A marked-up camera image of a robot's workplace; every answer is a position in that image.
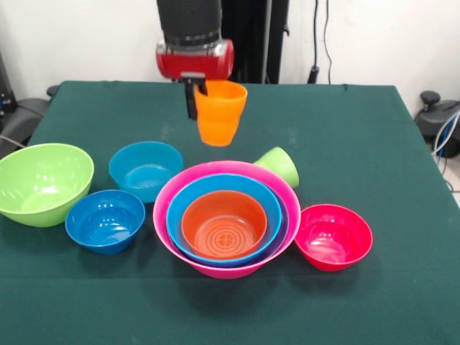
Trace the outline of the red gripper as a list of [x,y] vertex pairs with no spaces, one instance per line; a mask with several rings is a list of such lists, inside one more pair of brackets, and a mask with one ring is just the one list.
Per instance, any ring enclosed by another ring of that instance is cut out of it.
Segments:
[[[160,41],[156,46],[156,62],[164,78],[226,80],[234,67],[234,44],[231,40],[219,40],[204,49],[177,50]],[[192,80],[184,80],[184,86],[188,118],[196,120],[195,84]],[[198,90],[208,95],[205,80],[198,82]]]

